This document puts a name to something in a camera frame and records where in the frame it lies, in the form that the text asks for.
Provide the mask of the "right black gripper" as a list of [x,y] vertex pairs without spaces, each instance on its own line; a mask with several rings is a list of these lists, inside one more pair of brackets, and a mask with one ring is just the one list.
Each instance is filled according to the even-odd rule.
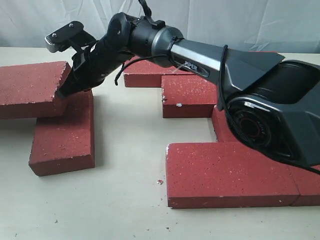
[[57,96],[63,100],[103,83],[105,77],[130,59],[130,53],[105,39],[98,40],[83,52],[72,56],[72,71]]

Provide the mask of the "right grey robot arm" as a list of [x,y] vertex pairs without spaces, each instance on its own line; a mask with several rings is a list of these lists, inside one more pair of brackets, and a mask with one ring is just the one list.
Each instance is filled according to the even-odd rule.
[[179,29],[153,20],[145,1],[140,4],[143,16],[115,14],[101,39],[79,21],[47,36],[53,52],[75,50],[59,97],[91,90],[114,70],[140,61],[175,67],[216,86],[217,108],[238,141],[278,163],[319,173],[319,65],[185,39]]

